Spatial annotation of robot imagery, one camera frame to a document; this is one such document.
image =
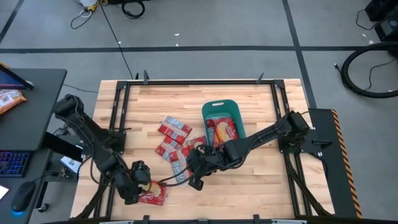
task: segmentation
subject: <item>keyboard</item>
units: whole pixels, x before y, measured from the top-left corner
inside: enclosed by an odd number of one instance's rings
[[[0,177],[25,177],[30,152],[0,151]]]

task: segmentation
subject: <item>computer mouse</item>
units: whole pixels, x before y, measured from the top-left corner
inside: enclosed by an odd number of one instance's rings
[[[15,212],[23,212],[29,206],[32,199],[33,192],[35,191],[35,182],[25,182],[19,186],[14,198],[12,199],[11,208]]]

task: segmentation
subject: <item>green basket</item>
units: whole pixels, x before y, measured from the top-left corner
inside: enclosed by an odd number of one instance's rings
[[[201,114],[203,116],[203,122],[205,124],[207,141],[209,141],[209,133],[206,128],[206,120],[218,116],[230,116],[234,121],[236,132],[238,132],[239,138],[246,138],[241,113],[239,112],[238,104],[235,101],[217,100],[207,102],[201,108]]]

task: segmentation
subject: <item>wooden table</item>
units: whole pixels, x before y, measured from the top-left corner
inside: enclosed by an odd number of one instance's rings
[[[299,112],[307,111],[300,80],[284,81],[290,108]],[[99,88],[93,119],[102,128],[109,127],[116,82],[102,81]],[[122,105],[123,94],[122,92],[119,105]],[[238,103],[247,136],[276,121],[269,86],[133,86],[130,89],[125,124],[131,130],[127,131],[124,160],[127,164],[143,160],[150,167],[152,180],[173,175],[170,163],[155,153],[155,148],[165,137],[157,131],[159,123],[171,115],[193,128],[190,137],[202,136],[202,105],[207,101],[223,99],[232,99]],[[308,123],[311,122],[308,114],[304,118]],[[321,161],[308,154],[302,154],[301,159],[309,190],[326,210],[333,213]],[[95,167],[94,176],[97,179],[100,176]],[[124,200],[115,193],[112,219],[142,220],[143,215],[150,215],[151,220],[252,219],[254,214],[259,214],[260,218],[294,217],[284,159],[277,141],[253,150],[241,168],[217,172],[203,180],[205,184],[202,191],[189,186],[169,188],[169,196],[163,206],[146,203],[125,205]],[[81,169],[71,217],[83,210],[97,187],[90,179],[90,163],[87,162]],[[301,192],[297,186],[296,189],[300,211],[304,214]]]

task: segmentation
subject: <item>gray floor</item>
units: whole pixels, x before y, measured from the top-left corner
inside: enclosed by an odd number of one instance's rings
[[[370,0],[289,0],[301,46],[363,46],[379,42],[376,33],[355,25],[356,13]],[[3,0],[0,30],[16,5]],[[145,2],[141,19],[125,18],[116,6],[105,11],[123,47],[222,45],[293,46],[282,0],[152,0]],[[101,10],[81,29],[70,20],[81,7],[74,1],[25,0],[1,49],[117,47]],[[371,26],[365,14],[359,22]],[[346,90],[334,63],[342,64],[351,52],[303,52],[315,101],[319,108],[338,111],[346,147],[365,218],[398,220],[396,110],[398,99],[373,100]],[[146,69],[151,78],[301,78],[294,51],[128,52],[133,74]],[[367,87],[369,69],[391,58],[373,52],[355,61],[350,73]],[[97,90],[100,80],[128,79],[120,53],[0,54],[0,61],[18,68],[66,68],[65,83]],[[375,91],[396,90],[398,63],[374,70]],[[96,94],[64,87],[61,96],[78,95],[86,112],[93,113]],[[53,119],[49,131],[61,122]],[[31,223],[69,217],[75,185],[54,183],[46,213],[34,213]]]

